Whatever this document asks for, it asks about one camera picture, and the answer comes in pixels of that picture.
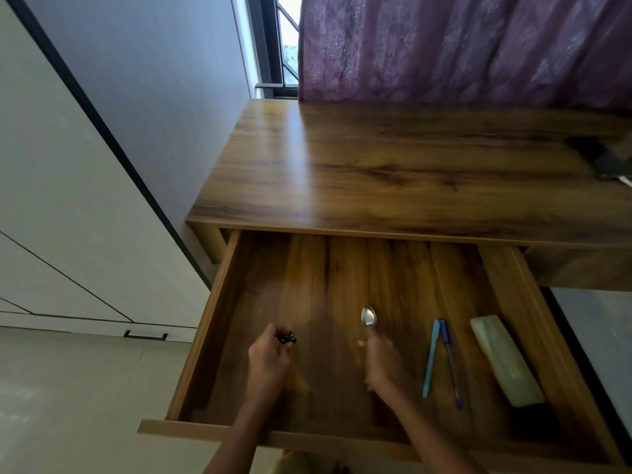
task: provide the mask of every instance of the metal spoon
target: metal spoon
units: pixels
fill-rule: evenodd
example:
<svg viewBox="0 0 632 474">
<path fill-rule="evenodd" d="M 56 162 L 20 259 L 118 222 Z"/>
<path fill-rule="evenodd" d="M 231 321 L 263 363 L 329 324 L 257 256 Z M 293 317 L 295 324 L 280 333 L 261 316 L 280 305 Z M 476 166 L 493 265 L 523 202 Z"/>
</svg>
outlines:
<svg viewBox="0 0 632 474">
<path fill-rule="evenodd" d="M 371 306 L 364 306 L 362 308 L 360 319 L 362 319 L 362 322 L 367 326 L 375 326 L 377 324 L 377 314 L 375 314 Z"/>
</svg>

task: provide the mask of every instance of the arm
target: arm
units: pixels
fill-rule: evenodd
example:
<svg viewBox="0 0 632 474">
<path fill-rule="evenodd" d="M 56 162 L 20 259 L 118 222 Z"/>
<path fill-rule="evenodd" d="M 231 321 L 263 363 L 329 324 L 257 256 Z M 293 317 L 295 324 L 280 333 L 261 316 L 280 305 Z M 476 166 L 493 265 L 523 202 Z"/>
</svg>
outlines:
<svg viewBox="0 0 632 474">
<path fill-rule="evenodd" d="M 290 343 L 280 345 L 275 335 L 283 328 L 269 324 L 248 350 L 246 399 L 203 474 L 247 474 L 257 449 L 259 433 L 283 391 L 289 371 Z"/>
<path fill-rule="evenodd" d="M 484 470 L 457 447 L 415 402 L 412 382 L 390 339 L 367 327 L 367 383 L 406 430 L 417 454 L 436 474 L 482 474 Z"/>
</svg>

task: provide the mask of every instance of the curtain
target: curtain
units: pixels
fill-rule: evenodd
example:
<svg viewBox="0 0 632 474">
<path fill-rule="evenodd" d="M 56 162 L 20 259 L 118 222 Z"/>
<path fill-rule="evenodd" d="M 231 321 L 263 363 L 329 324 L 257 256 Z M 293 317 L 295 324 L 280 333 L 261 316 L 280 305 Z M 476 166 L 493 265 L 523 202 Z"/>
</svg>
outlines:
<svg viewBox="0 0 632 474">
<path fill-rule="evenodd" d="M 632 107 L 632 0 L 303 0 L 299 99 Z"/>
</svg>

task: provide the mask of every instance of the open drawer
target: open drawer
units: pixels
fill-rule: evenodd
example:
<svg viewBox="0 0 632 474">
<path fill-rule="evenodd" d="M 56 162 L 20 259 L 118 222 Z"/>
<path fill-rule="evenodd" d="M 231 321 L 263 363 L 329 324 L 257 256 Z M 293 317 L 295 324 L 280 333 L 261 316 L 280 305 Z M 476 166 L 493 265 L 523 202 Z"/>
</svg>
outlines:
<svg viewBox="0 0 632 474">
<path fill-rule="evenodd" d="M 261 445 L 418 460 L 363 382 L 357 341 L 367 304 L 420 392 L 432 322 L 448 319 L 464 409 L 441 344 L 420 401 L 488 469 L 628 471 L 522 254 L 492 245 L 234 230 L 166 420 L 143 420 L 138 431 L 222 439 L 243 400 L 248 347 L 276 322 L 298 342 Z M 470 327 L 490 314 L 510 331 L 546 405 L 517 409 L 504 397 Z"/>
</svg>

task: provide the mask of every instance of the desk top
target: desk top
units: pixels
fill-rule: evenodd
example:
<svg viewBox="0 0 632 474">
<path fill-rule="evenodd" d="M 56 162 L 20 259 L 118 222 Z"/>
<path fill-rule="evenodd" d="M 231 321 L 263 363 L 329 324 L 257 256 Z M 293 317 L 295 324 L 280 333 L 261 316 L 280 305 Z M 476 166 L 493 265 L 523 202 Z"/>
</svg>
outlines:
<svg viewBox="0 0 632 474">
<path fill-rule="evenodd" d="M 465 243 L 632 247 L 632 189 L 566 136 L 632 119 L 251 100 L 189 219 L 223 227 Z"/>
</svg>

